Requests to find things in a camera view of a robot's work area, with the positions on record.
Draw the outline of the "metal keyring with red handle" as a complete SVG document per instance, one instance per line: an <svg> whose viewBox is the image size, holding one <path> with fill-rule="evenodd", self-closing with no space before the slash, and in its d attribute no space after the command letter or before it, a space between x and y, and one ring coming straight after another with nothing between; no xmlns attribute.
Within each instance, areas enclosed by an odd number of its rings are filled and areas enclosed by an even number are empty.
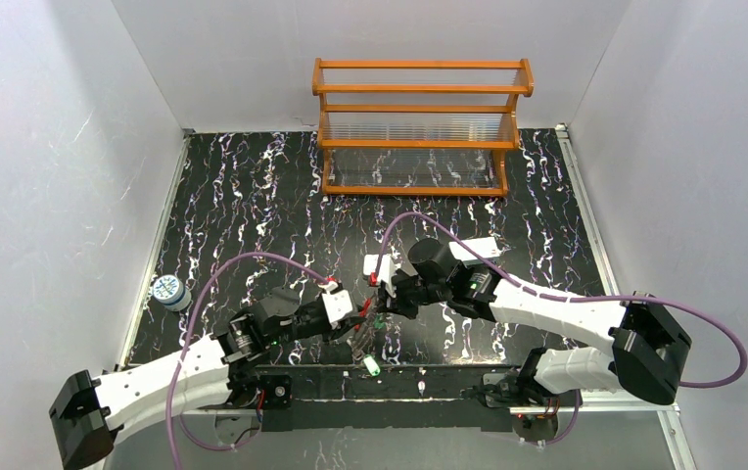
<svg viewBox="0 0 748 470"><path fill-rule="evenodd" d="M377 297L370 300L364 312L364 321L347 339L351 350L351 360L354 363L360 363L367 354L373 351L377 331L385 327L387 314L382 311L382 303Z"/></svg>

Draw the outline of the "green tag key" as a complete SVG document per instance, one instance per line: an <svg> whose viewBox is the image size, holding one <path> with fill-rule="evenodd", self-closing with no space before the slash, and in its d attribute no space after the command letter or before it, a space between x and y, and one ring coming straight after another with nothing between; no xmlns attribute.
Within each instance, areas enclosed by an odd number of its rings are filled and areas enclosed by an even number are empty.
<svg viewBox="0 0 748 470"><path fill-rule="evenodd" d="M377 360L372 355L370 354L366 355L362 359L362 364L370 376L377 377L380 375L381 368Z"/></svg>

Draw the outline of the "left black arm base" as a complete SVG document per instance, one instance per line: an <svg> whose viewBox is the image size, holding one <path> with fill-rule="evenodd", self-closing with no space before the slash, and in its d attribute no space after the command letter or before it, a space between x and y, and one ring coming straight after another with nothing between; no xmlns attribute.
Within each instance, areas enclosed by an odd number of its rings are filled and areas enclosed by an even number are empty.
<svg viewBox="0 0 748 470"><path fill-rule="evenodd" d="M287 374L259 373L237 376L227 385L229 395L224 408L277 410L292 404L293 379Z"/></svg>

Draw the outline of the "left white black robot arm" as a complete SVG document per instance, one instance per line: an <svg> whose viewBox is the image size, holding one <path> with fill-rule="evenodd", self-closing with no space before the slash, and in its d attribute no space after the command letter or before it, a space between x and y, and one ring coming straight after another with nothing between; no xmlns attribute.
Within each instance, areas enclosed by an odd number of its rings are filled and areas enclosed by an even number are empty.
<svg viewBox="0 0 748 470"><path fill-rule="evenodd" d="M253 370L273 346L338 339L363 322L360 310L345 289L304 303L294 291L275 288L185 352L98 377L71 374L48 411L63 467L84 469L156 423L253 391Z"/></svg>

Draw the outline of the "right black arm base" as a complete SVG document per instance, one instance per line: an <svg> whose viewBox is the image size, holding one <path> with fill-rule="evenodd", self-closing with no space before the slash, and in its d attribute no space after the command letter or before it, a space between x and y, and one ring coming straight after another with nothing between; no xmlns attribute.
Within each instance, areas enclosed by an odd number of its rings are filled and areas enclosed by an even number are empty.
<svg viewBox="0 0 748 470"><path fill-rule="evenodd" d="M491 372L460 392L490 409L507 408L513 432L523 443L546 447L563 440L575 426L584 403L580 391L555 394L535 382L519 382L519 371Z"/></svg>

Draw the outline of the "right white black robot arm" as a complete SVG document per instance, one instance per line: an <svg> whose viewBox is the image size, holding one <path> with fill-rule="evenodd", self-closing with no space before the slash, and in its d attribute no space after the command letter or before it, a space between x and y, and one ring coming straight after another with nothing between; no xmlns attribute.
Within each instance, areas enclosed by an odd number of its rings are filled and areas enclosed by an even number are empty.
<svg viewBox="0 0 748 470"><path fill-rule="evenodd" d="M510 282L487 263L500 254L492 237L463 244L426 238L409 251L413 275L390 257L367 255L378 308L413 318L445 303L468 318L535 327L577 340L570 350L535 348L518 370L489 386L498 400L539 400L580 389L619 391L654 404L674 402L691 339L661 305L590 298L527 281Z"/></svg>

